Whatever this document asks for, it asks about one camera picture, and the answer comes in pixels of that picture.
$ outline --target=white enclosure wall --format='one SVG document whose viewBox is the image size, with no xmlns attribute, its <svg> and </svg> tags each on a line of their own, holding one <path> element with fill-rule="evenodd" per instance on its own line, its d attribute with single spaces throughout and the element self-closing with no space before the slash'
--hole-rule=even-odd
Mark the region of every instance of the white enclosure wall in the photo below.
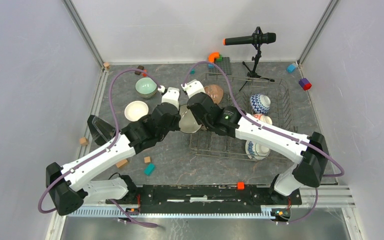
<svg viewBox="0 0 384 240">
<path fill-rule="evenodd" d="M 277 34 L 262 61 L 296 60 L 329 0 L 72 0 L 99 53 L 112 63 L 197 62 L 212 52 L 251 60 L 250 44 L 223 46 L 257 26 Z"/>
<path fill-rule="evenodd" d="M 366 237 L 384 240 L 384 1 L 340 1 L 303 70 Z"/>
<path fill-rule="evenodd" d="M 0 0 L 0 240 L 44 239 L 45 168 L 74 159 L 99 72 L 60 0 Z"/>
</svg>

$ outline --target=microphone stand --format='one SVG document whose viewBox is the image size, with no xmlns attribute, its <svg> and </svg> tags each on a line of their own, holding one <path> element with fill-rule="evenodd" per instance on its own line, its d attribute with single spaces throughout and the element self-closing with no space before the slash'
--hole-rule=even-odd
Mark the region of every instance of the microphone stand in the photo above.
<svg viewBox="0 0 384 240">
<path fill-rule="evenodd" d="M 261 28 L 259 26 L 255 29 L 254 33 L 252 34 L 252 38 L 253 38 L 253 41 L 254 41 L 254 43 L 252 45 L 257 50 L 257 54 L 251 58 L 251 60 L 254 61 L 254 67 L 251 70 L 244 61 L 242 62 L 242 65 L 244 65 L 245 68 L 248 69 L 248 72 L 246 73 L 246 75 L 249 78 L 265 79 L 265 80 L 268 80 L 270 82 L 274 82 L 275 81 L 274 79 L 267 78 L 267 77 L 261 77 L 260 75 L 258 75 L 256 73 L 257 65 L 258 65 L 259 60 L 261 58 L 261 45 L 262 45 L 261 43 L 258 44 L 257 39 L 258 39 L 259 35 L 261 35 L 261 34 L 263 34 L 263 32 L 261 31 Z M 245 87 L 245 85 L 247 83 L 248 83 L 248 81 L 246 81 L 243 84 L 243 86 L 239 89 L 239 92 Z"/>
</svg>

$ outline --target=microphone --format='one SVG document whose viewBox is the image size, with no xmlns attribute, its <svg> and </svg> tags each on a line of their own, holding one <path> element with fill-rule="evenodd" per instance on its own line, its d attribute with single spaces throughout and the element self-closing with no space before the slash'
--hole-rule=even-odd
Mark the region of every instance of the microphone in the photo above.
<svg viewBox="0 0 384 240">
<path fill-rule="evenodd" d="M 239 37 L 230 37 L 223 39 L 223 45 L 242 45 L 242 44 L 252 44 L 252 45 L 261 45 L 261 44 L 271 44 L 276 42 L 276 33 L 266 32 L 252 34 L 251 36 L 239 36 Z"/>
</svg>

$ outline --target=dish rack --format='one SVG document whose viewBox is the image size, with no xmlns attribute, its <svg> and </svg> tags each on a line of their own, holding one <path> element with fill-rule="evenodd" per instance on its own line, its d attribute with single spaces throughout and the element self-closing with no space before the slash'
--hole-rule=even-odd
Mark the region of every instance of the dish rack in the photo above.
<svg viewBox="0 0 384 240">
<path fill-rule="evenodd" d="M 289 88 L 284 80 L 273 78 L 274 81 L 269 81 L 262 78 L 238 76 L 229 76 L 228 78 L 231 82 L 234 98 L 241 109 L 247 113 L 254 114 L 250 105 L 250 96 L 260 93 L 267 95 L 271 101 L 268 116 L 273 121 L 273 125 L 295 132 Z M 224 94 L 219 104 L 221 108 L 233 106 L 228 85 L 221 74 L 213 75 L 211 73 L 210 75 L 210 73 L 204 73 L 200 76 L 199 81 L 204 86 L 216 84 L 223 88 Z M 190 135 L 189 147 L 191 153 L 200 156 L 259 161 L 248 157 L 245 152 L 245 143 L 246 140 L 219 136 L 214 132 L 201 128 Z M 267 159 L 288 160 L 285 156 L 275 151 L 271 151 L 264 160 Z"/>
</svg>

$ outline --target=green bowl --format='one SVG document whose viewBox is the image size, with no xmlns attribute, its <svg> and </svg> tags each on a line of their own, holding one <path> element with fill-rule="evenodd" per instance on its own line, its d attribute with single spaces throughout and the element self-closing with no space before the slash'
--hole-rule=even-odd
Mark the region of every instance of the green bowl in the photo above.
<svg viewBox="0 0 384 240">
<path fill-rule="evenodd" d="M 149 99 L 157 92 L 157 84 L 150 77 L 143 77 L 136 82 L 135 89 L 139 96 Z"/>
</svg>

